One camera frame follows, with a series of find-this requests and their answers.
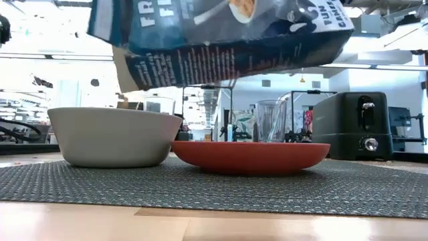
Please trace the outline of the orange plate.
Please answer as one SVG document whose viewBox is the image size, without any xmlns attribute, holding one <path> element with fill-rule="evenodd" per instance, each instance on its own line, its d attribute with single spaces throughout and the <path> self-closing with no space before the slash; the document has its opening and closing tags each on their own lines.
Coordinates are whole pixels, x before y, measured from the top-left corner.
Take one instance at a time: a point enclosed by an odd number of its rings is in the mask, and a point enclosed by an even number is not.
<svg viewBox="0 0 428 241">
<path fill-rule="evenodd" d="M 323 143 L 174 141 L 182 161 L 226 175 L 287 175 L 317 165 L 328 154 Z"/>
</svg>

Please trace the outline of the blue cereal box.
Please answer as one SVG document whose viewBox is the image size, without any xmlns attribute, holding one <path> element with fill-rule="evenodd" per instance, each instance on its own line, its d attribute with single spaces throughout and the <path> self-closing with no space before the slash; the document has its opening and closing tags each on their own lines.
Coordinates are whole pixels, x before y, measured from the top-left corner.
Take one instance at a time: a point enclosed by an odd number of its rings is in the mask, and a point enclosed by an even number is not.
<svg viewBox="0 0 428 241">
<path fill-rule="evenodd" d="M 329 64 L 354 26 L 341 0 L 92 0 L 122 92 Z"/>
</svg>

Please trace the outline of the glass of milk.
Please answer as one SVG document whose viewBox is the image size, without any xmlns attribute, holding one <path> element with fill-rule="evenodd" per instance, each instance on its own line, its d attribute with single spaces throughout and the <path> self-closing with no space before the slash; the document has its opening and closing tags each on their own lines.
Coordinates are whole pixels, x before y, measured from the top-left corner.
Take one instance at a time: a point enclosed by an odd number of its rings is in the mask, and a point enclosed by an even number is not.
<svg viewBox="0 0 428 241">
<path fill-rule="evenodd" d="M 144 110 L 174 115 L 175 100 L 167 97 L 149 96 L 144 99 Z"/>
</svg>

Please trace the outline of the clear empty glass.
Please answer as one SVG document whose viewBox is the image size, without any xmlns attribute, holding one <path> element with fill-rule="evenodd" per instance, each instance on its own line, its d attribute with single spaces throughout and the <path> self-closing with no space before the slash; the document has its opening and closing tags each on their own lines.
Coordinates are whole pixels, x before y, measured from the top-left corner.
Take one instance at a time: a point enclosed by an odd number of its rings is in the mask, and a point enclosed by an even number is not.
<svg viewBox="0 0 428 241">
<path fill-rule="evenodd" d="M 271 130 L 273 121 L 278 112 L 285 114 L 285 129 L 286 129 L 286 111 L 287 104 L 284 100 L 262 100 L 255 104 L 256 121 L 257 121 L 257 134 L 258 141 L 262 143 L 267 142 L 268 134 Z"/>
</svg>

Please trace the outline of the white bowl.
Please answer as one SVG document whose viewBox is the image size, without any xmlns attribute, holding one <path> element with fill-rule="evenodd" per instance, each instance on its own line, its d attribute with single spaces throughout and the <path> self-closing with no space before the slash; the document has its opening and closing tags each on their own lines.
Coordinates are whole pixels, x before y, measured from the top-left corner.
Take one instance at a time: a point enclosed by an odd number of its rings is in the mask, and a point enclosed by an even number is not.
<svg viewBox="0 0 428 241">
<path fill-rule="evenodd" d="M 47 113 L 63 158 L 77 167 L 159 165 L 182 124 L 174 115 L 120 108 L 62 107 Z"/>
</svg>

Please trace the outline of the black toaster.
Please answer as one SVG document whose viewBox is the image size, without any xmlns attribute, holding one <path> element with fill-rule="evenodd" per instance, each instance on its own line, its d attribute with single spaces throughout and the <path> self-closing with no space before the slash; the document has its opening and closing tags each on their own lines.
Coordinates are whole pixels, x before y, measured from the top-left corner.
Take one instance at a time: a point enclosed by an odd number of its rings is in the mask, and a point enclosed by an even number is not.
<svg viewBox="0 0 428 241">
<path fill-rule="evenodd" d="M 313 108 L 312 142 L 330 145 L 330 158 L 387 160 L 393 154 L 384 92 L 339 92 Z"/>
</svg>

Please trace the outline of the grey woven placemat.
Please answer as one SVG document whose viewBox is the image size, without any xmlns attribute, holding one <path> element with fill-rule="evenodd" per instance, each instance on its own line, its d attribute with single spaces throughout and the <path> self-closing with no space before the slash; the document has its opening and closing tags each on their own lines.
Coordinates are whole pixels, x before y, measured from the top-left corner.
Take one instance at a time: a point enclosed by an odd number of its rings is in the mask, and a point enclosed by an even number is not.
<svg viewBox="0 0 428 241">
<path fill-rule="evenodd" d="M 0 168 L 0 201 L 428 220 L 428 175 L 323 161 L 285 177 L 216 175 L 170 158 L 137 169 Z"/>
</svg>

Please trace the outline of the patterned bag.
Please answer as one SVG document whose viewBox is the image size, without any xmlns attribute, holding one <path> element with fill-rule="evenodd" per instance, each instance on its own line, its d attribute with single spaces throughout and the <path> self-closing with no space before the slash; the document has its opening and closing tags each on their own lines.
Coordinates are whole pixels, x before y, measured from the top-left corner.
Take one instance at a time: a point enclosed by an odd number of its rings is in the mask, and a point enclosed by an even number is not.
<svg viewBox="0 0 428 241">
<path fill-rule="evenodd" d="M 256 118 L 252 110 L 234 110 L 232 112 L 233 140 L 252 142 Z"/>
</svg>

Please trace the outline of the metal spoon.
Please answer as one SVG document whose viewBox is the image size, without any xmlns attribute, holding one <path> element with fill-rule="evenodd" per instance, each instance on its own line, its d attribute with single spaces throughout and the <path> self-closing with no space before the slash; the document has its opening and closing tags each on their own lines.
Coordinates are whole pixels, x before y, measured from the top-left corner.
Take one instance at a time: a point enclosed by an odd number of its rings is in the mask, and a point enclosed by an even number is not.
<svg viewBox="0 0 428 241">
<path fill-rule="evenodd" d="M 267 142 L 271 143 L 281 143 L 284 141 L 284 130 L 285 130 L 285 120 L 284 120 L 285 114 L 282 112 L 278 112 L 271 130 L 267 137 Z"/>
</svg>

